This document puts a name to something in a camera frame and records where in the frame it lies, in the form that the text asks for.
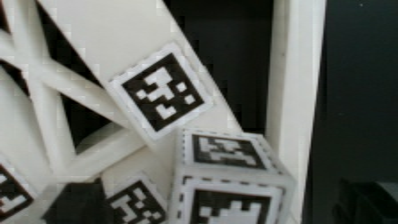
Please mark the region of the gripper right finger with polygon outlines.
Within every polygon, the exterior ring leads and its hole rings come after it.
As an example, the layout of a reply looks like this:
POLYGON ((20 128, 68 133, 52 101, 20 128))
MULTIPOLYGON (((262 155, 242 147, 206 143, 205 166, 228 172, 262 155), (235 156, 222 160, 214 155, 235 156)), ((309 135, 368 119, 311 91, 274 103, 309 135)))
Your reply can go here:
POLYGON ((340 181, 334 224, 398 224, 398 182, 340 181))

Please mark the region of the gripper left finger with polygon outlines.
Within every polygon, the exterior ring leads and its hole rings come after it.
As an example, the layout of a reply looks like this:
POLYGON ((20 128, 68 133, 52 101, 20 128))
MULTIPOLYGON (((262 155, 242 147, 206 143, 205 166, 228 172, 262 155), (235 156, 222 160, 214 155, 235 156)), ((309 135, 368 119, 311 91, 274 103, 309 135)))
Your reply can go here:
POLYGON ((112 224, 100 180, 66 185, 43 219, 47 224, 112 224))

